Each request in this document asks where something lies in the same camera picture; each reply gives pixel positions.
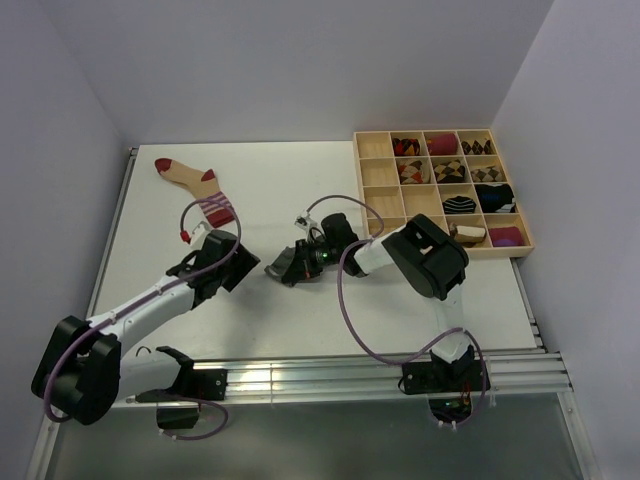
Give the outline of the tan orange argyle sock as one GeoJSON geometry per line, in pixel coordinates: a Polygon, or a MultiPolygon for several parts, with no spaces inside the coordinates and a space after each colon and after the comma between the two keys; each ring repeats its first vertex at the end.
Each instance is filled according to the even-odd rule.
{"type": "Polygon", "coordinates": [[[405,158],[396,161],[399,182],[401,185],[428,184],[430,170],[428,164],[421,159],[405,158]]]}

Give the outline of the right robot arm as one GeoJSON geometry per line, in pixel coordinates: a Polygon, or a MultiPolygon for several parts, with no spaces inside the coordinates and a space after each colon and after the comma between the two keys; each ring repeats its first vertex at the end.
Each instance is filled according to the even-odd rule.
{"type": "Polygon", "coordinates": [[[265,268],[271,278],[288,287],[319,277],[326,267],[363,278],[387,266],[395,266],[409,285],[433,305],[442,339],[429,349],[435,383],[446,390],[457,388],[474,362],[474,347],[464,332],[462,283],[469,258],[464,249],[423,214],[399,228],[361,240],[342,213],[320,223],[307,216],[296,220],[307,237],[285,248],[265,268]]]}

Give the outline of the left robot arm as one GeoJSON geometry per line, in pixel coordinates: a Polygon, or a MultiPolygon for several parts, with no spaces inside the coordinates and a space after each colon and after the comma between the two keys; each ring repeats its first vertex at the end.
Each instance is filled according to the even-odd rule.
{"type": "Polygon", "coordinates": [[[62,319],[31,382],[46,415],[54,422],[91,425],[125,397],[152,391],[172,399],[190,396],[197,388],[188,355],[169,346],[132,361],[125,361],[125,354],[219,289],[232,291],[259,262],[236,235],[212,230],[143,293],[87,320],[62,319]]]}

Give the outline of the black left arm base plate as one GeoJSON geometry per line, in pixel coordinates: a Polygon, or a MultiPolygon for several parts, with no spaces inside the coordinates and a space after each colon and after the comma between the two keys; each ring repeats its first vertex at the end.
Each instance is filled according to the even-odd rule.
{"type": "Polygon", "coordinates": [[[179,386],[167,389],[154,389],[137,394],[135,401],[142,404],[170,403],[186,401],[195,403],[192,407],[157,407],[157,426],[171,433],[181,435],[182,431],[193,431],[199,420],[204,420],[204,408],[210,407],[221,414],[221,422],[214,429],[222,431],[229,420],[229,413],[219,404],[225,399],[227,387],[226,369],[194,370],[187,374],[179,386]]]}

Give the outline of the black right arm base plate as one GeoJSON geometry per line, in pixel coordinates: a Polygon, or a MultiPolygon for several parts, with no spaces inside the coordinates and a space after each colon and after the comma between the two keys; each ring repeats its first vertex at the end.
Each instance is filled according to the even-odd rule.
{"type": "Polygon", "coordinates": [[[491,387],[479,360],[472,360],[462,369],[433,360],[406,363],[401,370],[398,389],[405,395],[428,396],[435,420],[450,427],[458,426],[473,414],[474,393],[483,399],[491,387]]]}

